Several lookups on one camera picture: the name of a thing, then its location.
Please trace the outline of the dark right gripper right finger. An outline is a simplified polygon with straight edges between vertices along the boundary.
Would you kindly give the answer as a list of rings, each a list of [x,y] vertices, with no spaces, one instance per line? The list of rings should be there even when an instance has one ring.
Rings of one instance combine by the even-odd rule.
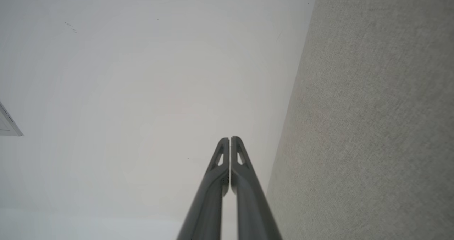
[[[237,197],[238,240],[283,240],[245,145],[231,138],[231,187]]]

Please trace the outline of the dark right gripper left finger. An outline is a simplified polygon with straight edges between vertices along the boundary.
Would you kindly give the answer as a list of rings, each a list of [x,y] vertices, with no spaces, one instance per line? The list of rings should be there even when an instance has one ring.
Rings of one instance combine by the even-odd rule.
[[[220,139],[177,240],[221,240],[222,198],[229,190],[229,138]]]

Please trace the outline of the grey fabric sofa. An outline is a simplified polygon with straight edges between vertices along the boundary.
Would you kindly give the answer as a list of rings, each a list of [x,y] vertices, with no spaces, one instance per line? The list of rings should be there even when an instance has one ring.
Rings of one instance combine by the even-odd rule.
[[[266,197],[284,240],[454,240],[454,0],[315,0]]]

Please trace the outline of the white wall fixture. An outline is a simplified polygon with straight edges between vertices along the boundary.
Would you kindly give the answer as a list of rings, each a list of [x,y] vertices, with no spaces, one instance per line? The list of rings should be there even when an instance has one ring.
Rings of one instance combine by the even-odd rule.
[[[0,102],[0,136],[15,136],[21,137],[23,133],[19,129],[16,122],[6,110],[5,106]]]

